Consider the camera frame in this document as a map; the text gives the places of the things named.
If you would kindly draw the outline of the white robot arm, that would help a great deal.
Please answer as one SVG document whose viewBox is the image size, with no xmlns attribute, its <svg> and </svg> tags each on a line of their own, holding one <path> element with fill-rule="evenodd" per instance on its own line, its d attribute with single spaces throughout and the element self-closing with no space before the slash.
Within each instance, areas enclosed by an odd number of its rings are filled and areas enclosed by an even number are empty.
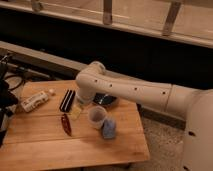
<svg viewBox="0 0 213 171">
<path fill-rule="evenodd" d="M 150 110 L 184 115 L 180 171 L 213 171 L 213 88 L 200 90 L 168 83 L 121 79 L 106 75 L 105 66 L 94 61 L 76 76 L 77 99 L 87 105 L 96 93 L 109 94 Z"/>
</svg>

